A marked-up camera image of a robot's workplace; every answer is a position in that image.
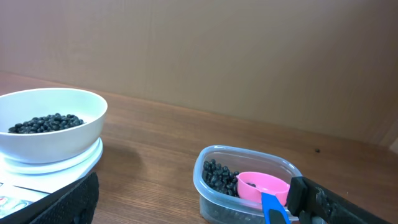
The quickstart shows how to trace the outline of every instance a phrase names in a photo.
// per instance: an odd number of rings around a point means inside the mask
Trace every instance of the blue handle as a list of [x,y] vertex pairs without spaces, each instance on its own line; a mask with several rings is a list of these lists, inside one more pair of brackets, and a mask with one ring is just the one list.
[[276,196],[261,193],[261,202],[266,224],[290,224],[285,208]]

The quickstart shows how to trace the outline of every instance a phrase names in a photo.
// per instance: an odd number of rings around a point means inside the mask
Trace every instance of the pile of black beans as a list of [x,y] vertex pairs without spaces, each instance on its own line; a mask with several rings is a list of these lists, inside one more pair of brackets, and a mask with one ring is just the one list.
[[217,164],[214,159],[205,161],[203,165],[202,178],[213,190],[220,193],[238,197],[237,178],[238,171],[231,172],[227,166]]
[[84,121],[78,116],[68,114],[66,116],[56,113],[39,118],[32,118],[30,121],[18,123],[14,127],[8,129],[8,133],[14,134],[34,134],[47,133],[52,131],[60,131],[73,128],[83,124]]
[[200,197],[200,213],[210,223],[266,224],[264,217],[239,212]]

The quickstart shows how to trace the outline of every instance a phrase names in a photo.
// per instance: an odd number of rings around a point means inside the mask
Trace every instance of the pink measuring scoop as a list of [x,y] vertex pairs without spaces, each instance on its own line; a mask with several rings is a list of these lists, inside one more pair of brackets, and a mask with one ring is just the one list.
[[240,198],[261,203],[261,193],[266,193],[275,195],[282,206],[286,204],[290,185],[283,180],[260,172],[242,172],[236,178]]

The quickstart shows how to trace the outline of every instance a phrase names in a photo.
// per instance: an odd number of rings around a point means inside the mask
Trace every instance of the clear plastic container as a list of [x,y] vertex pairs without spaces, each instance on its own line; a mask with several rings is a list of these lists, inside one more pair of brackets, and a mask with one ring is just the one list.
[[[209,146],[202,150],[193,170],[193,183],[200,193],[200,213],[216,224],[265,224],[262,206],[238,197],[219,193],[205,183],[201,174],[203,163],[215,159],[234,171],[254,171],[278,177],[288,184],[292,177],[301,176],[290,162],[277,156],[231,146]],[[290,222],[298,221],[285,208]]]

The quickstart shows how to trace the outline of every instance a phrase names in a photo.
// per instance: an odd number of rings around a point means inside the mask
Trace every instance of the wooden table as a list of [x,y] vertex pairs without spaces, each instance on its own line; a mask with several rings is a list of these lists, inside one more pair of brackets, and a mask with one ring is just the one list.
[[[0,73],[0,95],[62,85]],[[398,157],[385,148],[95,91],[109,104],[93,223],[206,223],[193,165],[209,145],[283,157],[303,175],[398,222]]]

